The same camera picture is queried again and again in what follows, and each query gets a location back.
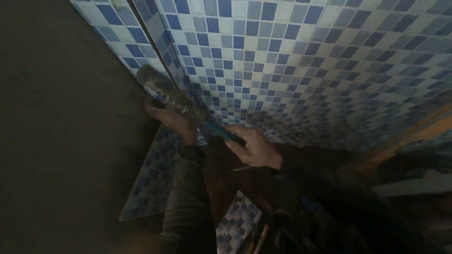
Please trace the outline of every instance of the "right hand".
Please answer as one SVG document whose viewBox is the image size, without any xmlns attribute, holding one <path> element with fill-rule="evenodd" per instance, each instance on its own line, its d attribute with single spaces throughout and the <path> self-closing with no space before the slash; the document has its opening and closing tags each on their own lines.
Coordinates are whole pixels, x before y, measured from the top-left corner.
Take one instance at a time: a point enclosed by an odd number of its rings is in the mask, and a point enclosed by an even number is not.
<svg viewBox="0 0 452 254">
<path fill-rule="evenodd" d="M 246 128 L 240 124 L 226 126 L 226 129 L 246 141 L 246 145 L 243 147 L 235 141 L 225 140 L 226 146 L 243 163 L 253 167 L 268 166 L 278 170 L 281 169 L 283 158 L 262 130 Z"/>
</svg>

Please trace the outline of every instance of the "left hand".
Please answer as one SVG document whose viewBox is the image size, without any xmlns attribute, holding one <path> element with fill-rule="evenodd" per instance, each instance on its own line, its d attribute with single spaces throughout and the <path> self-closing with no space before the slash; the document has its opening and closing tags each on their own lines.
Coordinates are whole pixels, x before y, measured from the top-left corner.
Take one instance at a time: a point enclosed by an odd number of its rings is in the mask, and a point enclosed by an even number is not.
<svg viewBox="0 0 452 254">
<path fill-rule="evenodd" d="M 198 139 L 198 132 L 195 126 L 191 126 L 190 122 L 180 115 L 172 106 L 168 105 L 164 109 L 152 106 L 151 99 L 145 99 L 144 110 L 151 117 L 159 120 L 169 129 L 179 134 L 182 146 L 195 145 Z"/>
</svg>

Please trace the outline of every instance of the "tile sheet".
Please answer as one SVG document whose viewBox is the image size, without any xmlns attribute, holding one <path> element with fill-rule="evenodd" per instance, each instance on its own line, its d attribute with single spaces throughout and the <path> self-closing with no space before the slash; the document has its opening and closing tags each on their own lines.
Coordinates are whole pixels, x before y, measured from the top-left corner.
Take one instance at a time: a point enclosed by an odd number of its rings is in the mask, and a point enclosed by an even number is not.
<svg viewBox="0 0 452 254">
<path fill-rule="evenodd" d="M 240 190 L 237 191 L 217 234 L 217 253 L 234 254 L 256 226 L 262 212 Z"/>
<path fill-rule="evenodd" d="M 161 127 L 119 216 L 120 221 L 165 211 L 173 185 L 173 155 L 178 147 L 178 135 Z"/>
<path fill-rule="evenodd" d="M 307 145 L 367 151 L 451 88 L 450 1 L 140 2 L 158 10 L 165 62 L 196 101 L 275 142 L 302 132 Z"/>
</svg>

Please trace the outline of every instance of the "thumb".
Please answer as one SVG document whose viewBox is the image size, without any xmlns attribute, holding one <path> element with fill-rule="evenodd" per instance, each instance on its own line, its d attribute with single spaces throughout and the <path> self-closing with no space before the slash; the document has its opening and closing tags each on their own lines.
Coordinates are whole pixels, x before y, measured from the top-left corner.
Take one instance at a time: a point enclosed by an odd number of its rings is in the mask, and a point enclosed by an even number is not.
<svg viewBox="0 0 452 254">
<path fill-rule="evenodd" d="M 239 143 L 237 143 L 235 141 L 225 140 L 225 144 L 242 161 L 243 161 L 244 157 L 250 156 L 250 153 L 243 146 L 241 146 Z"/>
</svg>

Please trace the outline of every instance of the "wrist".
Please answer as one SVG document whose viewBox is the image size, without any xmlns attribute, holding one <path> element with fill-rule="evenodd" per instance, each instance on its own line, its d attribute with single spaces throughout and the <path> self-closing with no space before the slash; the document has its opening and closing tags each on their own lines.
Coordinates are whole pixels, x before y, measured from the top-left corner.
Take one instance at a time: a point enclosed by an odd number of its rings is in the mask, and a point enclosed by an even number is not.
<svg viewBox="0 0 452 254">
<path fill-rule="evenodd" d="M 283 163 L 283 157 L 279 153 L 275 153 L 271 156 L 269 167 L 277 170 L 281 170 L 281 164 Z"/>
</svg>

